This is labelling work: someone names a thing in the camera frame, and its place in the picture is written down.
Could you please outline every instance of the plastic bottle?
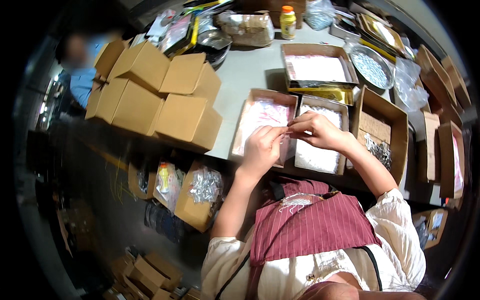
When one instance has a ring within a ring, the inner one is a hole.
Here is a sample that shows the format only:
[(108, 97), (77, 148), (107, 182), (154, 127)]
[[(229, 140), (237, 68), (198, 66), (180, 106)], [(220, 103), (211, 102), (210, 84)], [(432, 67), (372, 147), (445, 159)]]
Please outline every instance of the plastic bottle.
[(297, 17), (293, 11), (293, 7), (282, 6), (282, 14), (280, 15), (280, 27), (282, 29), (282, 38), (292, 40), (295, 38), (295, 29), (297, 27)]
[(158, 175), (160, 176), (160, 180), (162, 180), (162, 188), (160, 189), (160, 192), (167, 193), (168, 192), (167, 164), (165, 163), (160, 164), (160, 170), (158, 170)]

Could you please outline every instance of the fabric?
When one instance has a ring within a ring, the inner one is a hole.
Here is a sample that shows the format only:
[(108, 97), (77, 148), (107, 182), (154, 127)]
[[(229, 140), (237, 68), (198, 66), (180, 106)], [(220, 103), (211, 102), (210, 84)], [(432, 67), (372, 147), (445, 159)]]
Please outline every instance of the fabric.
[[(97, 56), (102, 46), (103, 44), (95, 44), (95, 50), (93, 50), (93, 57)], [(88, 98), (92, 93), (92, 85), (93, 79), (95, 78), (96, 69), (89, 68), (70, 70), (69, 73), (81, 74), (80, 76), (71, 76), (70, 92), (72, 93), (75, 100), (77, 100), (78, 104), (80, 104), (83, 108), (86, 108), (88, 104)]]
[[(379, 197), (366, 217), (382, 246), (368, 245), (378, 264), (384, 291), (413, 291), (425, 274), (425, 256), (411, 219), (409, 205), (399, 190)], [(214, 299), (224, 283), (249, 253), (253, 235), (246, 242), (235, 237), (210, 241), (202, 267), (202, 299)], [(259, 300), (295, 300), (311, 285), (338, 272), (351, 273), (363, 290), (377, 291), (372, 261), (362, 249), (341, 249), (266, 262), (258, 283)], [(309, 274), (315, 280), (308, 281)], [(240, 269), (222, 293), (222, 299), (243, 300), (249, 277), (249, 262)]]
[[(285, 198), (256, 212), (246, 299), (257, 297), (265, 262), (368, 244), (382, 245), (357, 198), (330, 192), (327, 184), (318, 181), (284, 177), (278, 180), (283, 182), (280, 185)], [(308, 196), (311, 204), (289, 209), (292, 202), (288, 197), (298, 193), (317, 196)]]

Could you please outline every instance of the hand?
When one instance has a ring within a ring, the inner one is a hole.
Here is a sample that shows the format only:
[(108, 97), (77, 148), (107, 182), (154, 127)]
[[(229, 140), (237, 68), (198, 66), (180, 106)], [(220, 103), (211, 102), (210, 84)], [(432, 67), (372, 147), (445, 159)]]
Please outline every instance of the hand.
[(288, 123), (290, 138), (299, 139), (317, 148), (343, 153), (353, 135), (335, 127), (324, 115), (311, 110)]
[(258, 182), (280, 157), (280, 140), (286, 132), (287, 127), (257, 128), (245, 142), (243, 163), (239, 171)]

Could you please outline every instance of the metal tray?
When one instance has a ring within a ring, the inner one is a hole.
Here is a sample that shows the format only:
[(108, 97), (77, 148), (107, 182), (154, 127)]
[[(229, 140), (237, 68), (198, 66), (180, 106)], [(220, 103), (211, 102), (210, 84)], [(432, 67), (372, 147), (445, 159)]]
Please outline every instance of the metal tray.
[[(372, 82), (372, 79), (369, 78), (370, 76), (368, 74), (363, 73), (361, 71), (361, 68), (357, 65), (356, 60), (355, 60), (355, 56), (357, 56), (359, 54), (367, 55), (368, 57), (372, 58), (375, 62), (377, 62), (380, 65), (380, 67), (382, 69), (382, 72), (385, 74), (385, 76), (387, 78), (387, 83), (385, 84), (385, 86), (379, 86), (379, 85), (375, 84), (374, 82)], [(388, 64), (383, 59), (383, 57), (380, 54), (378, 54), (376, 51), (374, 51), (373, 49), (371, 49), (367, 46), (363, 46), (363, 45), (355, 45), (355, 46), (352, 47), (352, 51), (350, 52), (350, 59), (352, 60), (352, 63), (355, 66), (355, 69), (357, 69), (357, 71), (360, 73), (360, 75), (362, 75), (362, 77), (366, 81), (368, 81), (369, 83), (371, 83), (374, 86), (376, 86), (378, 88), (381, 88), (383, 90), (389, 90), (393, 87), (394, 73), (393, 73), (392, 69), (390, 69)]]

